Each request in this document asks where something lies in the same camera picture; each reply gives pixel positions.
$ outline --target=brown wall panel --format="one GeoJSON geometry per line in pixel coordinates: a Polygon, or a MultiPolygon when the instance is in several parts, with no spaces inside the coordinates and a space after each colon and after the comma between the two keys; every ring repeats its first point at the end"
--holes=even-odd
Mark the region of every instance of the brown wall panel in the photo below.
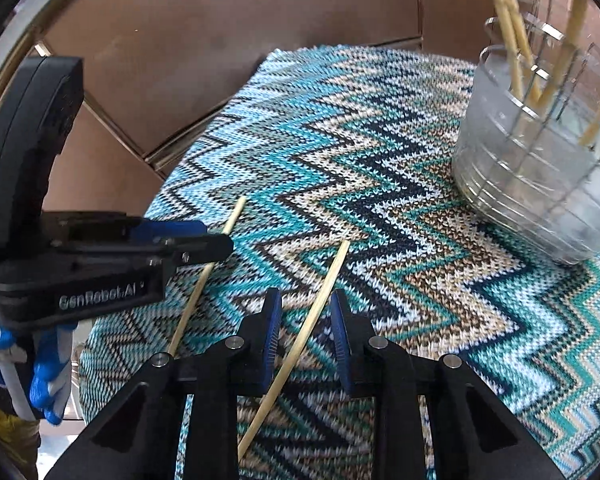
{"type": "Polygon", "coordinates": [[[418,0],[76,0],[48,31],[146,152],[232,95],[275,48],[418,36],[418,0]]]}
{"type": "Polygon", "coordinates": [[[83,107],[56,158],[43,208],[142,215],[161,183],[83,107]]]}
{"type": "Polygon", "coordinates": [[[494,15],[492,0],[423,0],[424,50],[477,61],[489,44],[483,24],[494,15]]]}

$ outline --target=chevron pattern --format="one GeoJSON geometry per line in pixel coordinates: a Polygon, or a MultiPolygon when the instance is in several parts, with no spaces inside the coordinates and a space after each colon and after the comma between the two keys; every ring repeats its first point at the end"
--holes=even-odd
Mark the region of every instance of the chevron pattern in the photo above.
{"type": "MultiPolygon", "coordinates": [[[[450,158],[473,68],[379,48],[270,54],[147,212],[220,228],[249,197],[180,354],[234,333],[268,286],[283,291],[288,349],[348,238],[338,286],[352,309],[414,354],[459,353],[568,478],[586,478],[600,460],[600,256],[558,266],[462,202],[450,158]]],[[[96,322],[81,362],[87,418],[166,348],[198,271],[182,269],[160,304],[96,322]]],[[[256,409],[241,402],[240,431],[256,409]]],[[[338,386],[323,317],[241,475],[368,479],[373,420],[338,386]]]]}

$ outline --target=yellow cloth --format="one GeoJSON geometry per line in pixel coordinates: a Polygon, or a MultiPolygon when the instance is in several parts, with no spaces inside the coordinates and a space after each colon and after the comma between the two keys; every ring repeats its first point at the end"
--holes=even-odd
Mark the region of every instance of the yellow cloth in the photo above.
{"type": "Polygon", "coordinates": [[[39,427],[38,422],[21,420],[0,409],[0,443],[27,480],[38,480],[39,427]]]}

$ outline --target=person's hand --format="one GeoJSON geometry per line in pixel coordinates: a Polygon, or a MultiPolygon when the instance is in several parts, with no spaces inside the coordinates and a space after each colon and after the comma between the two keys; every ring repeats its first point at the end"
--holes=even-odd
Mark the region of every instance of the person's hand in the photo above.
{"type": "Polygon", "coordinates": [[[71,394],[72,332],[76,324],[43,330],[32,336],[33,355],[0,327],[0,387],[8,391],[13,411],[36,420],[35,408],[51,424],[60,424],[71,394]]]}

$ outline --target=metal pin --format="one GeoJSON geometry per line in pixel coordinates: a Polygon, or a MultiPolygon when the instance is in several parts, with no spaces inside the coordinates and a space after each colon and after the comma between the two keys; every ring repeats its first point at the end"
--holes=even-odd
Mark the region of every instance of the metal pin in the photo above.
{"type": "Polygon", "coordinates": [[[389,342],[381,335],[375,335],[369,338],[369,345],[371,345],[373,348],[377,348],[378,350],[382,350],[383,348],[387,348],[389,346],[389,342]]]}
{"type": "Polygon", "coordinates": [[[159,352],[151,356],[151,364],[156,368],[162,368],[171,359],[171,356],[166,352],[159,352]]]}
{"type": "Polygon", "coordinates": [[[244,345],[244,339],[242,339],[239,335],[232,335],[224,340],[224,344],[231,350],[237,350],[238,348],[242,348],[242,345],[244,345]]]}
{"type": "Polygon", "coordinates": [[[462,366],[462,359],[456,354],[447,354],[442,358],[442,362],[449,368],[459,368],[462,366]]]}

